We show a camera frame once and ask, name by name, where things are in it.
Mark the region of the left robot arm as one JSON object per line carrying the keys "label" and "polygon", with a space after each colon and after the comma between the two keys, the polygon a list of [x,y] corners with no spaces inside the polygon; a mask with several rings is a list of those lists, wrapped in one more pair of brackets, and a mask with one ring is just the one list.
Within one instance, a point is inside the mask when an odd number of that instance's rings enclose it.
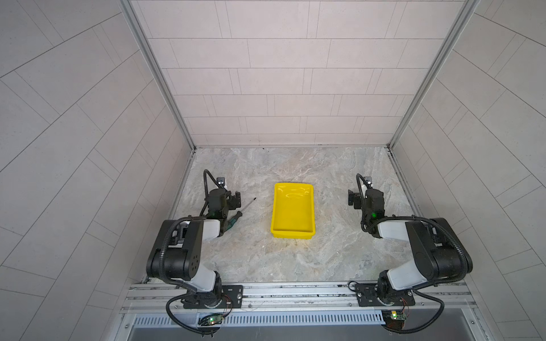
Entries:
{"label": "left robot arm", "polygon": [[200,262],[204,241],[222,237],[242,213],[240,193],[223,188],[210,191],[208,213],[199,217],[165,220],[146,262],[146,275],[165,284],[182,287],[189,296],[179,301],[185,309],[240,308],[243,287],[222,284],[220,274]]}

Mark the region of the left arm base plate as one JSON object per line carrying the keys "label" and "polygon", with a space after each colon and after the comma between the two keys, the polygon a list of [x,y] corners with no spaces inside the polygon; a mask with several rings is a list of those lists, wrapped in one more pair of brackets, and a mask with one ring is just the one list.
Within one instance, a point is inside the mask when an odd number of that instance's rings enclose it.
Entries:
{"label": "left arm base plate", "polygon": [[222,285],[211,292],[191,294],[183,298],[184,309],[230,309],[241,308],[243,300],[242,285]]}

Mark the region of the green handled screwdriver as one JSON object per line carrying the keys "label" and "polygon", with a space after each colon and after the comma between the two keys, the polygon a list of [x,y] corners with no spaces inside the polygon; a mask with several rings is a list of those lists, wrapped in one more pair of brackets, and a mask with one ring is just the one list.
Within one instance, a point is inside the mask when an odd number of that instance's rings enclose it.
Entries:
{"label": "green handled screwdriver", "polygon": [[257,200],[257,198],[254,197],[245,207],[243,207],[241,210],[237,211],[237,213],[234,214],[234,216],[231,217],[227,221],[227,225],[226,225],[226,228],[225,228],[226,232],[235,226],[237,221],[243,216],[244,211],[247,210],[251,206],[251,204],[253,204],[254,201],[256,201],[256,200]]}

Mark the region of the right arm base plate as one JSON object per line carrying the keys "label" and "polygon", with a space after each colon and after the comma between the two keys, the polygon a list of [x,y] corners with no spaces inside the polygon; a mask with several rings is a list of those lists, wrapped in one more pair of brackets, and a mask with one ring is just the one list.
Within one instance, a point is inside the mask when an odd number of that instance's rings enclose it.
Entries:
{"label": "right arm base plate", "polygon": [[359,283],[351,281],[348,288],[357,298],[359,307],[414,306],[415,298],[409,290],[395,291],[388,282]]}

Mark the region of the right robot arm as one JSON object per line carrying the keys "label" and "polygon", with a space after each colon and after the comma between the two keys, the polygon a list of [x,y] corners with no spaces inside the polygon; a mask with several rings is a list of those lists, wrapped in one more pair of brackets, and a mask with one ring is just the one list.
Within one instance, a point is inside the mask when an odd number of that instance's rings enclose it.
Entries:
{"label": "right robot arm", "polygon": [[372,237],[408,242],[411,260],[382,271],[375,284],[348,283],[360,307],[415,303],[417,289],[457,282],[471,273],[470,254],[444,218],[385,215],[383,192],[348,191],[348,204],[362,213],[361,229]]}

